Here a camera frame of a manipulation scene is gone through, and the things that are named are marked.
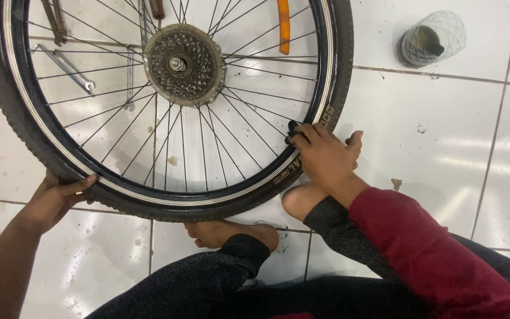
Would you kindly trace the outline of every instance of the bare foot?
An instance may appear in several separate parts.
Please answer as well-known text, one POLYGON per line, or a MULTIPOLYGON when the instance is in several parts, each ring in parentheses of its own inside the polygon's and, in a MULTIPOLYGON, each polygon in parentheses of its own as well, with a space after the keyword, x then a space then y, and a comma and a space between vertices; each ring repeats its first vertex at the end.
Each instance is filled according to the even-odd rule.
POLYGON ((221 248, 231 236, 238 234, 250 235, 264 243, 271 252, 279 245, 279 234, 271 225, 243 225, 226 220, 184 223, 188 236, 197 238, 198 247, 221 248))
POLYGON ((308 213, 318 205, 319 202, 328 197, 328 193, 320 186, 309 182, 288 190, 281 200, 283 208, 290 216, 304 221, 308 213))

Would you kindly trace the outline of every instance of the rear bicycle wheel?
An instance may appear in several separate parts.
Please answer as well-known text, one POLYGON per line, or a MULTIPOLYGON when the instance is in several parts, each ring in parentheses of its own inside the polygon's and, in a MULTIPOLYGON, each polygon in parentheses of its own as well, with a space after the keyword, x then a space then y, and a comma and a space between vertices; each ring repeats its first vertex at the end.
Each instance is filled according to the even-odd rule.
POLYGON ((160 28, 139 2, 65 2, 58 48, 39 2, 0 0, 0 106, 60 177, 98 174, 87 193, 106 205, 164 221, 241 213, 300 176, 288 121, 332 130, 347 95, 349 1, 301 3, 290 3, 283 56, 273 1, 173 0, 160 28), (40 52, 55 48, 92 95, 40 52))

